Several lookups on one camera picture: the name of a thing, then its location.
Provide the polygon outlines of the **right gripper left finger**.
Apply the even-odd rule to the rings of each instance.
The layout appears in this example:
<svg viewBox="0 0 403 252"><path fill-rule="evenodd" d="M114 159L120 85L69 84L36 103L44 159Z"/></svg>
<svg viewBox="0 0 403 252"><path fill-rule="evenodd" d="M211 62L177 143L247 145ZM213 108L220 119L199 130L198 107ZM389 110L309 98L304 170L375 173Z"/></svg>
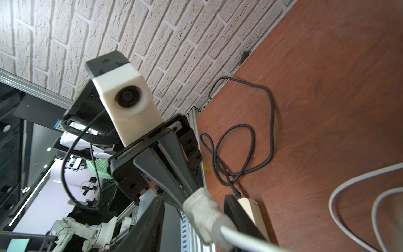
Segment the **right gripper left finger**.
<svg viewBox="0 0 403 252"><path fill-rule="evenodd" d="M162 198L144 195L137 208L136 223L111 246L112 252L158 252L160 250L165 205Z"/></svg>

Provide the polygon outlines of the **beige red power strip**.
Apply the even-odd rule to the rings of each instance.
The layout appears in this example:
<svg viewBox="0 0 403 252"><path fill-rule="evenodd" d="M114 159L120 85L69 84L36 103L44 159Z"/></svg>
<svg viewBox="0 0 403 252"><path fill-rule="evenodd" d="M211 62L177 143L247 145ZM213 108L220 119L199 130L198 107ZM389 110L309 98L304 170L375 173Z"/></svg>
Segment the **beige red power strip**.
<svg viewBox="0 0 403 252"><path fill-rule="evenodd" d="M252 222L255 224L257 229L261 232L263 237L267 242L270 242L268 232L264 223L264 220L262 218L261 210L259 208L259 204L256 200L250 199L247 197L242 197L241 199L238 200L238 203L241 205L243 210L247 213L249 218L252 220Z"/></svg>

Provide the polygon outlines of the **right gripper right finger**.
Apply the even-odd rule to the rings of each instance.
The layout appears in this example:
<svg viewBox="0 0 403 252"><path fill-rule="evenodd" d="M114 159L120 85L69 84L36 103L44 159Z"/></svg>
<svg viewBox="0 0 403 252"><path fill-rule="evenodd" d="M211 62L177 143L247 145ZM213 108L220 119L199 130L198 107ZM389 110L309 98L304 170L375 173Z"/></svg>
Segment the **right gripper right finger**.
<svg viewBox="0 0 403 252"><path fill-rule="evenodd" d="M224 213L232 220L234 228L223 229L224 238L233 245L233 252L263 252L267 241L243 210L233 195L226 195Z"/></svg>

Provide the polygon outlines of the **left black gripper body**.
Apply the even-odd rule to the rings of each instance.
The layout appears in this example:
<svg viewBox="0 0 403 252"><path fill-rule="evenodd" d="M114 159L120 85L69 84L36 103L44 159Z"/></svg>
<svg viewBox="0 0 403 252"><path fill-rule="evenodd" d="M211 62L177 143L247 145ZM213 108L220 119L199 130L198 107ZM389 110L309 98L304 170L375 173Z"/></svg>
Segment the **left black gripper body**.
<svg viewBox="0 0 403 252"><path fill-rule="evenodd" d="M134 202L151 189L167 203L184 203L203 187L202 160L187 116L178 113L110 157L107 167Z"/></svg>

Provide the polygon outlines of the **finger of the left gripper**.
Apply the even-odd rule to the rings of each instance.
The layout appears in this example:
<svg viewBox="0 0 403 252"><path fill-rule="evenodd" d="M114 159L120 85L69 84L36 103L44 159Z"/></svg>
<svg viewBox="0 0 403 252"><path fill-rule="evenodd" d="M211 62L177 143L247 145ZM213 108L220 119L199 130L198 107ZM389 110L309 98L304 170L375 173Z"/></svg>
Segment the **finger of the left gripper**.
<svg viewBox="0 0 403 252"><path fill-rule="evenodd" d="M168 160L186 195L192 195L200 187L196 184L183 151L182 145L173 131L169 131L158 140L158 146Z"/></svg>
<svg viewBox="0 0 403 252"><path fill-rule="evenodd" d="M133 163L147 178L172 198L173 205L179 210L183 209L186 194L168 169L163 154L147 148L134 158Z"/></svg>

